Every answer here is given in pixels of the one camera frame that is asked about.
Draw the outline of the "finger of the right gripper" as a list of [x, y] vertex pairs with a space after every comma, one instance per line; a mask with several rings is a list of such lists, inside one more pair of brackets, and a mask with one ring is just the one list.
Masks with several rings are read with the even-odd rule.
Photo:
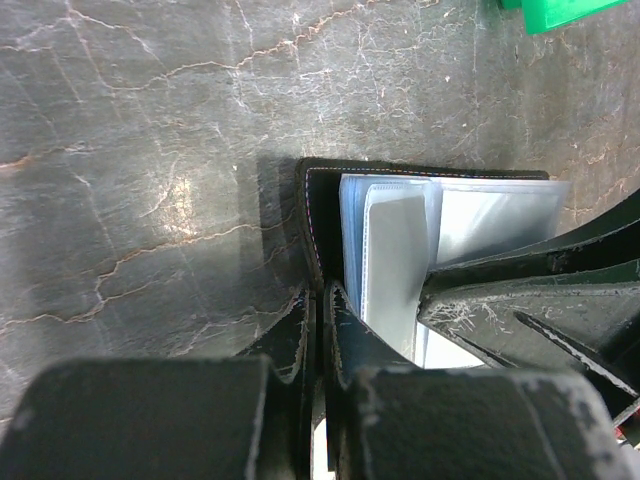
[[425, 292], [418, 319], [490, 362], [572, 369], [604, 397], [636, 400], [627, 364], [637, 341], [639, 286], [497, 282]]
[[639, 193], [563, 235], [504, 254], [451, 265], [427, 277], [429, 288], [517, 280], [608, 268], [639, 258]]

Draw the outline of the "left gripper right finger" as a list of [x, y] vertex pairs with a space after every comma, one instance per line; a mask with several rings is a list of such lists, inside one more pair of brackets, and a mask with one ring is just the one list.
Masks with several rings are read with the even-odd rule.
[[408, 366], [410, 361], [360, 320], [337, 280], [325, 284], [322, 314], [328, 466], [337, 479], [343, 479], [346, 395], [357, 371], [365, 367]]

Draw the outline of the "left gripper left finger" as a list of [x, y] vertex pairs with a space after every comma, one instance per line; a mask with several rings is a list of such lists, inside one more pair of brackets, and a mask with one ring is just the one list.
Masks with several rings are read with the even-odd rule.
[[239, 353], [261, 360], [248, 479], [311, 477], [315, 349], [315, 294], [301, 286], [282, 317]]

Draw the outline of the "green plastic bin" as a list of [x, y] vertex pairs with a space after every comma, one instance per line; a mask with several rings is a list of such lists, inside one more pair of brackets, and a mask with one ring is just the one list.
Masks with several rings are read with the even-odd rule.
[[500, 0], [505, 10], [520, 10], [529, 35], [546, 33], [600, 13], [626, 0]]

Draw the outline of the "black leather card holder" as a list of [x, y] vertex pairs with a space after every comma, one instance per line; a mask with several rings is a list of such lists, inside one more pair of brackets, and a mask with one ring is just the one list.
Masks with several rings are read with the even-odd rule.
[[426, 277], [552, 238], [570, 185], [543, 171], [302, 159], [296, 202], [313, 281], [336, 280], [356, 316], [427, 369], [481, 358], [418, 323]]

